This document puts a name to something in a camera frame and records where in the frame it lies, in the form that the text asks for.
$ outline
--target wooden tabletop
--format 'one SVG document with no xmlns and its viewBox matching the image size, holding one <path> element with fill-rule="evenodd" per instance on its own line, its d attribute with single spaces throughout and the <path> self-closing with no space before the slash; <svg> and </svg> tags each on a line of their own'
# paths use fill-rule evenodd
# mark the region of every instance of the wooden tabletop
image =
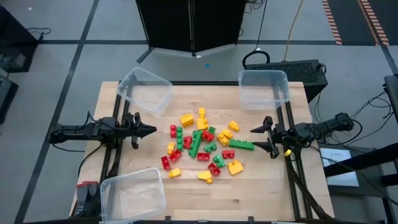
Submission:
<svg viewBox="0 0 398 224">
<path fill-rule="evenodd" d="M 103 82 L 95 109 L 96 119 L 112 116 L 117 85 L 117 82 Z M 289 91 L 295 123 L 311 123 L 303 84 L 289 83 Z M 240 127 L 238 133 L 233 132 L 235 139 L 265 141 L 267 134 L 249 131 L 260 126 L 265 116 L 272 116 L 274 123 L 277 123 L 276 111 L 241 111 L 238 96 L 238 86 L 174 86 L 172 101 L 160 118 L 146 114 L 136 105 L 130 106 L 131 113 L 140 112 L 143 123 L 157 127 L 157 132 L 139 140 L 138 150 L 131 147 L 130 138 L 125 140 L 119 167 L 119 175 L 148 167 L 160 169 L 167 208 L 163 214 L 149 219 L 164 220 L 166 215 L 170 215 L 172 220 L 245 221 L 248 216 L 253 216 L 255 221 L 294 221 L 282 153 L 277 159 L 271 159 L 266 151 L 258 147 L 254 151 L 236 149 L 235 158 L 243 163 L 243 172 L 231 176 L 224 167 L 221 174 L 213 178 L 212 184 L 197 179 L 199 172 L 207 170 L 209 162 L 192 159 L 188 150 L 183 152 L 182 158 L 176 163 L 171 163 L 173 169 L 181 169 L 180 177 L 170 179 L 169 172 L 163 170 L 160 158 L 167 155 L 168 143 L 175 142 L 175 139 L 170 138 L 170 125 L 180 125 L 179 117 L 185 113 L 193 114 L 196 119 L 199 107 L 206 108 L 206 118 L 209 125 L 216 128 L 216 133 L 227 128 L 231 120 L 235 120 Z M 287 121 L 286 110 L 284 106 L 282 108 Z M 195 128 L 196 124 L 184 128 L 184 136 L 192 135 Z M 86 154 L 97 146 L 98 142 L 89 142 Z M 228 149 L 222 147 L 218 141 L 217 147 L 212 157 L 220 154 L 221 150 Z M 100 149 L 86 160 L 81 169 L 79 183 L 100 179 L 104 152 L 105 148 Z M 322 208 L 334 217 L 319 153 L 313 149 L 304 149 L 302 160 L 309 191 Z M 300 213 L 304 217 L 302 196 L 299 189 L 297 192 Z"/>
</svg>

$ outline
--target green lego brick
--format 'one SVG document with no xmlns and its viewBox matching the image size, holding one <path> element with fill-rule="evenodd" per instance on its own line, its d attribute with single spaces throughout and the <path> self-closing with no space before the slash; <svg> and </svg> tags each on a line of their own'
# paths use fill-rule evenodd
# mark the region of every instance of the green lego brick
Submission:
<svg viewBox="0 0 398 224">
<path fill-rule="evenodd" d="M 215 141 L 207 144 L 204 148 L 205 152 L 207 152 L 207 153 L 211 153 L 212 151 L 215 151 L 216 149 L 217 149 L 217 145 L 216 145 Z"/>
<path fill-rule="evenodd" d="M 236 149 L 246 149 L 250 151 L 254 150 L 254 144 L 248 141 L 230 139 L 229 146 Z"/>
<path fill-rule="evenodd" d="M 202 130 L 201 131 L 193 131 L 192 134 L 192 144 L 191 144 L 191 149 L 189 150 L 188 154 L 192 157 L 192 158 L 196 158 L 198 151 L 199 151 L 199 146 L 201 143 L 201 134 L 202 134 Z"/>
<path fill-rule="evenodd" d="M 183 139 L 182 139 L 182 128 L 181 127 L 177 127 L 177 149 L 179 151 L 183 151 Z"/>
<path fill-rule="evenodd" d="M 216 155 L 213 158 L 213 162 L 217 165 L 218 168 L 224 167 L 226 165 L 224 159 L 220 155 Z"/>
<path fill-rule="evenodd" d="M 210 126 L 209 130 L 207 130 L 207 131 L 210 132 L 211 134 L 214 134 L 214 135 L 215 135 L 215 133 L 216 133 L 216 128 Z"/>
</svg>

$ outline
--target clear plastic bin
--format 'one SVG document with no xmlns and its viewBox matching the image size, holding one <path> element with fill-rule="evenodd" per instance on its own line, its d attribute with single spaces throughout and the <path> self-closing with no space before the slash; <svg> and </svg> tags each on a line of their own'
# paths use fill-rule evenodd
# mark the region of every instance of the clear plastic bin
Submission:
<svg viewBox="0 0 398 224">
<path fill-rule="evenodd" d="M 104 224 L 131 223 L 166 208 L 162 178 L 155 167 L 106 179 L 100 191 Z"/>
<path fill-rule="evenodd" d="M 147 70 L 133 68 L 118 86 L 118 94 L 144 109 L 160 116 L 172 98 L 173 85 Z"/>
<path fill-rule="evenodd" d="M 290 100 L 287 76 L 283 71 L 243 70 L 238 74 L 238 81 L 242 110 L 274 110 Z"/>
</svg>

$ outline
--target floor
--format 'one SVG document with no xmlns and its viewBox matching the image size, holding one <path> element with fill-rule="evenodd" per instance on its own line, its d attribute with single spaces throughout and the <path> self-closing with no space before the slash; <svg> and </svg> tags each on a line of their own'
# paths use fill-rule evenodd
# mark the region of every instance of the floor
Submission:
<svg viewBox="0 0 398 224">
<path fill-rule="evenodd" d="M 45 40 L 145 40 L 142 24 L 132 0 L 2 0 L 2 5 L 25 27 L 50 27 Z M 287 40 L 299 0 L 269 0 L 261 40 Z M 241 40 L 256 40 L 262 10 L 245 14 Z M 292 40 L 334 41 L 322 3 L 306 0 L 298 17 Z M 81 124 L 86 111 L 93 111 L 101 82 L 122 79 L 140 66 L 168 80 L 236 80 L 242 58 L 255 45 L 227 46 L 202 54 L 201 58 L 169 50 L 155 49 L 138 64 L 146 45 L 131 44 L 42 44 L 36 50 L 27 73 L 10 74 L 19 85 L 7 119 L 0 126 L 0 222 L 12 223 L 27 190 L 37 159 L 44 159 L 24 222 L 67 218 L 83 155 L 67 153 L 50 146 L 47 156 L 40 155 L 62 90 L 69 87 L 59 123 Z M 271 55 L 272 62 L 284 57 L 285 45 L 267 44 L 259 48 Z M 398 47 L 388 47 L 398 60 Z M 287 60 L 318 58 L 327 65 L 329 85 L 322 91 L 320 112 L 329 119 L 340 111 L 354 113 L 369 98 L 382 92 L 383 77 L 392 75 L 391 65 L 381 47 L 338 45 L 291 45 Z M 261 63 L 258 56 L 248 63 Z M 313 110 L 315 100 L 310 106 Z M 387 109 L 366 108 L 358 117 L 364 133 L 380 127 Z M 376 134 L 354 143 L 356 146 L 382 147 L 396 142 L 394 119 Z M 339 136 L 344 141 L 347 136 Z M 84 150 L 85 142 L 66 142 L 62 147 Z M 384 172 L 393 172 L 390 164 Z M 398 189 L 389 189 L 398 200 Z M 381 200 L 333 196 L 336 216 L 342 220 L 375 222 L 384 219 Z"/>
</svg>

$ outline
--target red lego brick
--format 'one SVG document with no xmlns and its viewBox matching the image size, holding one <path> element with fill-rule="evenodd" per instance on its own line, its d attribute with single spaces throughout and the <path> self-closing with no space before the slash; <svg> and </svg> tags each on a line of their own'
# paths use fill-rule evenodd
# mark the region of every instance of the red lego brick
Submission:
<svg viewBox="0 0 398 224">
<path fill-rule="evenodd" d="M 223 159 L 233 159 L 235 157 L 235 149 L 223 150 L 221 153 L 223 155 Z"/>
<path fill-rule="evenodd" d="M 210 153 L 198 152 L 198 160 L 199 161 L 209 161 Z"/>
<path fill-rule="evenodd" d="M 171 154 L 171 155 L 169 156 L 169 159 L 170 159 L 172 162 L 175 162 L 175 161 L 177 161 L 177 159 L 179 159 L 181 156 L 182 156 L 182 152 L 179 151 L 178 149 L 176 149 L 176 150 L 173 152 L 173 154 Z"/>
<path fill-rule="evenodd" d="M 214 139 L 214 134 L 211 134 L 210 132 L 203 130 L 203 133 L 201 134 L 201 137 L 206 140 L 211 142 Z"/>
<path fill-rule="evenodd" d="M 169 160 L 167 159 L 167 156 L 164 156 L 161 158 L 162 159 L 162 164 L 163 164 L 163 168 L 164 170 L 170 170 L 170 164 L 169 164 Z"/>
<path fill-rule="evenodd" d="M 191 144 L 192 144 L 192 136 L 185 136 L 184 137 L 183 148 L 184 149 L 191 149 Z"/>
<path fill-rule="evenodd" d="M 171 138 L 177 137 L 177 127 L 174 124 L 170 125 L 170 137 Z"/>
<path fill-rule="evenodd" d="M 211 164 L 208 166 L 208 168 L 209 168 L 210 172 L 211 172 L 213 175 L 218 175 L 218 174 L 221 173 L 221 170 L 220 170 L 214 163 L 211 163 Z"/>
</svg>

